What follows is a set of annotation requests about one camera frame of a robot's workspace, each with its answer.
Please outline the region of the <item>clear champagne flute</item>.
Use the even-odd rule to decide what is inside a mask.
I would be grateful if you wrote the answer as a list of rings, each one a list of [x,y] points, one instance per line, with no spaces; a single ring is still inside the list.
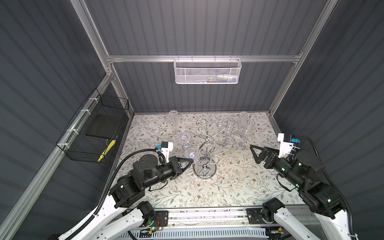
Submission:
[[[178,132],[179,114],[177,110],[169,112],[169,119],[172,125],[172,134],[175,136]]]
[[[249,119],[249,113],[248,112],[241,112],[239,115],[239,121],[238,121],[238,137],[240,138],[242,136],[242,133],[244,131],[245,125],[247,124],[247,121]]]

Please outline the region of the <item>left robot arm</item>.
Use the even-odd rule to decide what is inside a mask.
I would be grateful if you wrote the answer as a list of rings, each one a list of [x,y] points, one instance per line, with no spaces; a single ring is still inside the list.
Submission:
[[[159,158],[143,155],[134,162],[133,169],[120,177],[116,184],[104,193],[96,208],[72,229],[51,240],[114,240],[122,234],[150,226],[156,211],[148,201],[142,201],[151,186],[168,182],[183,174],[192,159],[171,157],[168,163],[159,165]]]

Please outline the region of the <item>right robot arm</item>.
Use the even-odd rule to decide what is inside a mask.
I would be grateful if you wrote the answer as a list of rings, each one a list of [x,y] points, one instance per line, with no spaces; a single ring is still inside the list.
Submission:
[[[257,164],[277,172],[277,178],[289,181],[299,197],[320,221],[329,240],[356,240],[351,208],[332,182],[318,152],[311,154],[300,149],[299,139],[281,142],[280,149],[251,145]]]

